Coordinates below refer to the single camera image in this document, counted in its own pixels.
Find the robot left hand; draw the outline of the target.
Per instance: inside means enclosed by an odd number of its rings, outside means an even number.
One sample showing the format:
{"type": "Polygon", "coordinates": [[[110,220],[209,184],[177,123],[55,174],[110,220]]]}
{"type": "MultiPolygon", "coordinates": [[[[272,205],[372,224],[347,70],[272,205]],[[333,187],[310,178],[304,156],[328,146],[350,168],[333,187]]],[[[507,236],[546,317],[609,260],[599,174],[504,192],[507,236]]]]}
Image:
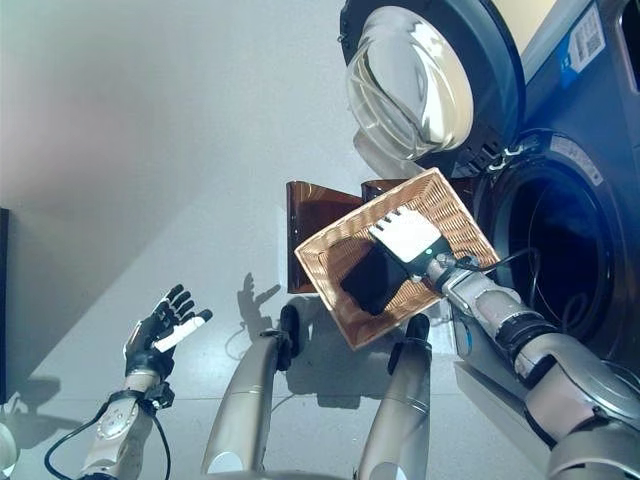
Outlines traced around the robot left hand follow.
{"type": "Polygon", "coordinates": [[[209,309],[195,312],[191,292],[173,286],[152,311],[134,326],[123,347],[125,376],[149,371],[163,381],[173,371],[176,346],[213,317],[209,309]]]}

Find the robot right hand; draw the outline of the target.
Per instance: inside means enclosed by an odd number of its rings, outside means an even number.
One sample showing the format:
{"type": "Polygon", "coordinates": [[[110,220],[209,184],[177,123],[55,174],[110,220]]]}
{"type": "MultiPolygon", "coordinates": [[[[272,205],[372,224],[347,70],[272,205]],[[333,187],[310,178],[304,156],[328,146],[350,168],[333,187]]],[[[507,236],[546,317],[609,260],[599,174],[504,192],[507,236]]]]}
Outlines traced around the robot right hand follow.
{"type": "Polygon", "coordinates": [[[427,267],[438,255],[452,254],[440,230],[419,211],[406,206],[389,211],[368,232],[413,281],[426,277],[427,267]]]}

